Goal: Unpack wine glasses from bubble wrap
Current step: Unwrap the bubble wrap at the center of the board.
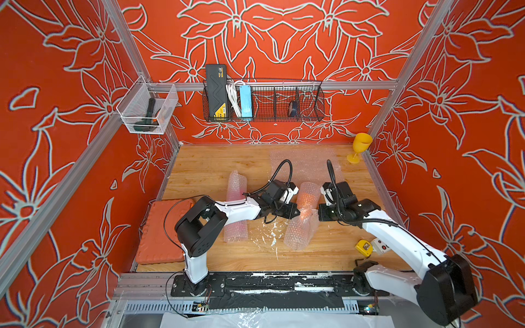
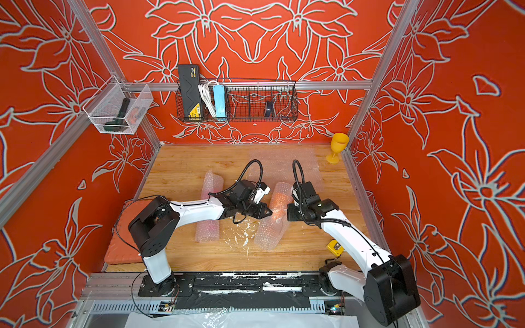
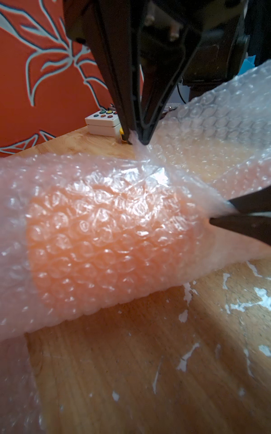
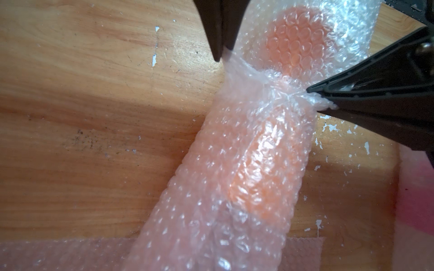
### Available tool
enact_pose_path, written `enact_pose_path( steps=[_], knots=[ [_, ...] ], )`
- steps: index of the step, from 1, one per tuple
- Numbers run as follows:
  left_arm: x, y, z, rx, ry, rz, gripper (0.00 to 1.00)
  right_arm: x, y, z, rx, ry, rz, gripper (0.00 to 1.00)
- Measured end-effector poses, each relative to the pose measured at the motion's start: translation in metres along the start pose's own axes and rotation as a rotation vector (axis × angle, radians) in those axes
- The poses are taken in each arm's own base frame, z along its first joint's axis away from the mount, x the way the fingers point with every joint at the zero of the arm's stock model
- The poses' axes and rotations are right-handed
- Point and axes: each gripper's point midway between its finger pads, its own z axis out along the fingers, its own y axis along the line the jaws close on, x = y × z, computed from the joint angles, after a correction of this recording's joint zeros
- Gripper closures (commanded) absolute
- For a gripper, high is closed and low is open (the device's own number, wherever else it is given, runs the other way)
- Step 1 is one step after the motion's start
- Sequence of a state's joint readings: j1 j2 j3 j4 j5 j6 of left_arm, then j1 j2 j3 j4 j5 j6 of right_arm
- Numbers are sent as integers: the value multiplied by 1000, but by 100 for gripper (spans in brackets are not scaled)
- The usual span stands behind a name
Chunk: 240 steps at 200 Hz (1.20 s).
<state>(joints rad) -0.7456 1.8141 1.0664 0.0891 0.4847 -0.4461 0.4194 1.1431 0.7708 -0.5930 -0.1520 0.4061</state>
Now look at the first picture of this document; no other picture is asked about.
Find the bubble orange glass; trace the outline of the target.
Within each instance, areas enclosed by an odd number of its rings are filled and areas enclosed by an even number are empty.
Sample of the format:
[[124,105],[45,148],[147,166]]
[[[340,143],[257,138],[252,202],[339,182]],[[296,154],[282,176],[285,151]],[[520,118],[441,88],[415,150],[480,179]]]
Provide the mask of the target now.
[[284,244],[293,251],[304,250],[311,242],[319,226],[318,203],[321,197],[321,186],[304,182],[299,187],[297,208],[298,217],[294,217],[287,226]]

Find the clear bubble wrap sheet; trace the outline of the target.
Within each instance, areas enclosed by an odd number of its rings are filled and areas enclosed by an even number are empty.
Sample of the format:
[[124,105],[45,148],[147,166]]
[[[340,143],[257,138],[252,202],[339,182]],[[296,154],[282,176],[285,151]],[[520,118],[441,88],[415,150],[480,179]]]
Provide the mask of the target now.
[[332,146],[287,146],[283,149],[272,150],[269,156],[272,173],[285,159],[292,163],[293,177],[291,181],[297,186],[304,182],[317,185],[329,183],[331,180],[327,160],[332,163],[336,182],[345,179],[336,149]]

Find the yellow plastic wine glass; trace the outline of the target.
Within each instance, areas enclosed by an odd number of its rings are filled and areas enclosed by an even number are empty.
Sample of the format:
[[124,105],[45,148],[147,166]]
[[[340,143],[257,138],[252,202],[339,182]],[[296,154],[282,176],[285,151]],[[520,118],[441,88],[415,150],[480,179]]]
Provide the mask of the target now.
[[354,153],[347,156],[347,161],[350,164],[358,164],[360,162],[360,155],[369,149],[373,143],[373,138],[367,133],[358,133],[355,136],[352,148]]

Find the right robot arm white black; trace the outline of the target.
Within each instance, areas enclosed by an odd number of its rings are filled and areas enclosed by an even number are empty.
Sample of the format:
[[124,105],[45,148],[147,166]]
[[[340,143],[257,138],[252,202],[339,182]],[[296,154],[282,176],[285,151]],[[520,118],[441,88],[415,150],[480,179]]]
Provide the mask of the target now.
[[417,306],[434,323],[447,326],[479,303],[470,264],[461,255],[449,256],[397,224],[370,199],[359,200],[346,182],[325,183],[320,192],[321,221],[362,228],[402,258],[409,272],[365,261],[353,271],[352,288],[362,296],[385,291]]

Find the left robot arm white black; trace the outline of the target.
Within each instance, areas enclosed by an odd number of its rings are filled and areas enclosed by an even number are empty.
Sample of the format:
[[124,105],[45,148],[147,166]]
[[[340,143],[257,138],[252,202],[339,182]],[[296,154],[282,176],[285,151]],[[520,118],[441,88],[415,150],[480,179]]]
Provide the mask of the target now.
[[269,216],[298,217],[298,205],[292,202],[298,193],[296,184],[274,180],[264,189],[244,195],[241,200],[219,202],[207,195],[201,197],[175,225],[185,255],[185,279],[197,287],[208,278],[207,252],[226,226],[258,219],[269,224]]

